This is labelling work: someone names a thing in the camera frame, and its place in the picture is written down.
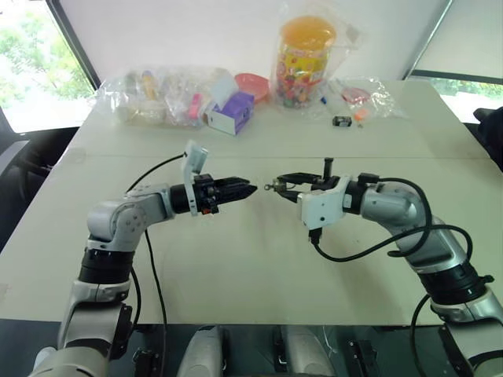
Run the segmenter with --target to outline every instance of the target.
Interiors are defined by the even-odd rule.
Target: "white wall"
[[[400,79],[446,0],[340,0],[365,42],[339,75]],[[62,0],[101,79],[140,64],[204,64],[269,76],[281,0]]]
[[[417,69],[503,78],[503,0],[456,0]]]

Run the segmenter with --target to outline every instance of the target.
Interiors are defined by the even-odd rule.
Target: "pink bowl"
[[[240,73],[234,76],[239,89],[253,94],[255,103],[262,101],[269,93],[269,80],[253,73]]]

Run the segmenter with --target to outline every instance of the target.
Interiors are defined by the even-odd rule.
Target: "plastic bag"
[[[336,99],[346,103],[354,120],[407,118],[396,100],[376,78],[333,79],[328,84]]]
[[[332,2],[284,2],[270,92],[286,108],[308,108],[350,51],[361,43],[356,27],[336,15]]]
[[[97,108],[118,123],[131,120],[169,127],[200,127],[214,104],[214,84],[230,73],[223,68],[137,69],[104,81]]]

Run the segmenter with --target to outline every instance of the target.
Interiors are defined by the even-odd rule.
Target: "white bracket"
[[[309,229],[331,225],[342,218],[347,185],[351,176],[343,175],[336,187],[299,194],[297,207],[302,223]]]
[[[199,174],[203,170],[204,162],[207,158],[207,149],[204,149],[196,144],[195,141],[189,140],[185,147],[185,158],[182,162],[183,185],[189,201],[190,213],[192,216],[197,216],[196,195],[194,194],[193,174]]]

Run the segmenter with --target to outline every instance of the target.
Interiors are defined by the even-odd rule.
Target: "green foliage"
[[[2,57],[9,63],[10,72],[6,72],[8,77],[0,76],[4,92],[0,106],[21,100],[34,86],[61,99],[93,93],[72,52],[45,14],[28,12],[18,27],[0,29]]]
[[[465,92],[493,99],[503,99],[502,85],[438,78],[430,78],[429,81],[440,94],[447,96],[455,96],[457,92]]]
[[[9,107],[14,101],[20,101],[24,98],[24,90],[12,82],[5,81],[0,76],[0,106],[3,108]]]

